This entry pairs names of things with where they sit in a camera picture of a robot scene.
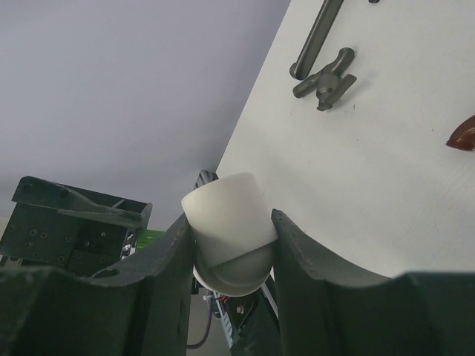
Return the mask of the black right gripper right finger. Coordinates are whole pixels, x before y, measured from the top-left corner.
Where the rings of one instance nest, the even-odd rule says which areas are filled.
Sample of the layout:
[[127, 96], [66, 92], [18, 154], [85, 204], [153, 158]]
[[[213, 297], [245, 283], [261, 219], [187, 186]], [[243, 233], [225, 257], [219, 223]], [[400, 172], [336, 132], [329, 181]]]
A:
[[274, 274], [285, 355], [472, 355], [474, 275], [388, 278], [307, 236], [274, 210]]

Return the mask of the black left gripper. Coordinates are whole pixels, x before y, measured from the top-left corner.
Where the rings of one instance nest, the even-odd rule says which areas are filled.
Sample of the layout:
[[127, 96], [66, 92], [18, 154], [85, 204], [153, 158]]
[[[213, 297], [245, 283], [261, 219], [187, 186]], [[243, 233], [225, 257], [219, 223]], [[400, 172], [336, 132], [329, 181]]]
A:
[[78, 277], [119, 262], [129, 228], [146, 228], [153, 208], [151, 203], [32, 176], [20, 179], [12, 201], [91, 220], [32, 226], [11, 222], [1, 238], [1, 254], [21, 260], [23, 266], [54, 266]]

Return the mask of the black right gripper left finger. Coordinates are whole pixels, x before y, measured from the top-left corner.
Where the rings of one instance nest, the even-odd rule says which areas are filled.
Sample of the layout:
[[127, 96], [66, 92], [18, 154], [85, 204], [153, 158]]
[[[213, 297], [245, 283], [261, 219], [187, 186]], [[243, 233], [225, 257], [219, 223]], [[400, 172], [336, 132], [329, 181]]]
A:
[[3, 355], [184, 355], [195, 243], [179, 217], [144, 249], [94, 276], [1, 270]]

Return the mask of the green plastic faucet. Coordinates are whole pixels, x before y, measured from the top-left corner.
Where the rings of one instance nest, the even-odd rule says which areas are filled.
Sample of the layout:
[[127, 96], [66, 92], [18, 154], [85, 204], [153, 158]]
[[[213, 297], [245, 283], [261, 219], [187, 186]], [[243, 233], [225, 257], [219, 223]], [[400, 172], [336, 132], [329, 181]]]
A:
[[131, 240], [130, 254], [143, 250], [145, 247], [159, 240], [165, 234], [160, 230], [140, 230], [135, 233]]

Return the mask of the white elbow pipe fitting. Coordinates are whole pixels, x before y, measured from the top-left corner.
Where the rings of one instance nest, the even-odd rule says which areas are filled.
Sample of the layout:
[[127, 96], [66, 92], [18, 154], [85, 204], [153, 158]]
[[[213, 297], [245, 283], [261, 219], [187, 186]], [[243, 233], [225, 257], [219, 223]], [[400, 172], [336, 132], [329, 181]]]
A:
[[181, 205], [196, 241], [197, 280], [230, 297], [259, 289], [270, 275], [278, 235], [254, 176], [217, 179], [188, 193]]

